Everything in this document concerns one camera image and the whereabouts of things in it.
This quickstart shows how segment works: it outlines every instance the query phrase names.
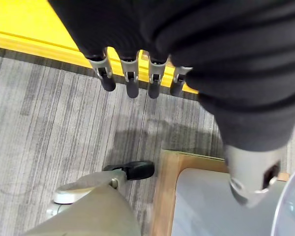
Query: robotic hand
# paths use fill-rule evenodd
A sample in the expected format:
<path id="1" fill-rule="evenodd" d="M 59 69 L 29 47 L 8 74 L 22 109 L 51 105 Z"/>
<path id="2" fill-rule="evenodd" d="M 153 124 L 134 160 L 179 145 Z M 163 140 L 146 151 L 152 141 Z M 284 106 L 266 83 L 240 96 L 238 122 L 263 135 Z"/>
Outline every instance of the robotic hand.
<path id="1" fill-rule="evenodd" d="M 188 68 L 176 76 L 176 87 L 186 81 L 214 114 L 234 197 L 246 206 L 260 201 L 276 180 L 295 124 L 295 0 L 49 2 L 95 71 L 110 71 L 98 54 L 116 49 L 132 98 L 138 50 L 150 54 L 151 98 L 159 94 L 167 55 Z M 98 77 L 113 90 L 107 74 Z"/>

